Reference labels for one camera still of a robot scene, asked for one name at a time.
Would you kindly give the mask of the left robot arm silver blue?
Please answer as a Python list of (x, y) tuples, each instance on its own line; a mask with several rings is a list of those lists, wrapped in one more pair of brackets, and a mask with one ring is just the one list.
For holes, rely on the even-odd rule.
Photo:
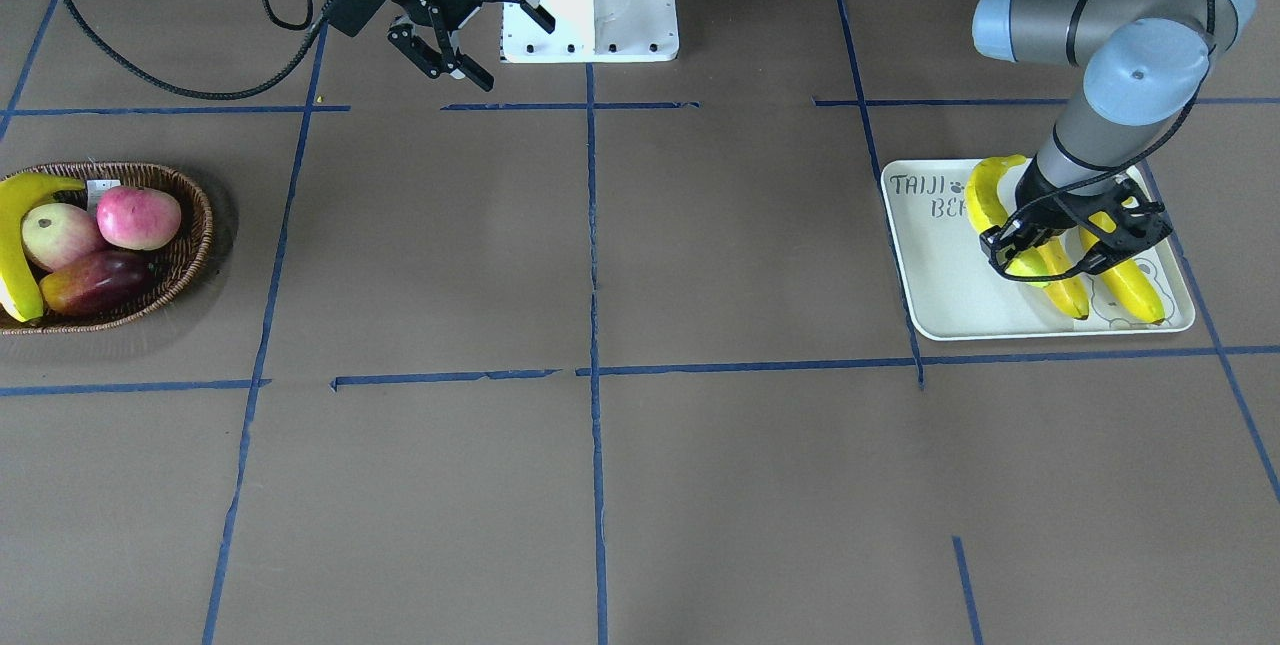
[(978, 227), (988, 264), (1016, 280), (1016, 257), (1070, 229), (1094, 244), (1062, 276), (1101, 275), (1172, 234), (1164, 203), (1129, 177), (1189, 116), (1258, 0), (979, 0), (974, 47), (992, 60), (1083, 70), (1018, 186), (1015, 207)]

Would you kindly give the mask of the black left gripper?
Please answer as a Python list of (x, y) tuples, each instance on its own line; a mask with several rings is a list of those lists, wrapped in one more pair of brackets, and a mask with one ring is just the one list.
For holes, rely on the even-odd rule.
[(1111, 180), (1056, 186), (1030, 163), (1014, 186), (1009, 220), (980, 229), (980, 247), (988, 265), (1001, 276), (1050, 276), (1039, 247), (1078, 227), (1098, 211)]

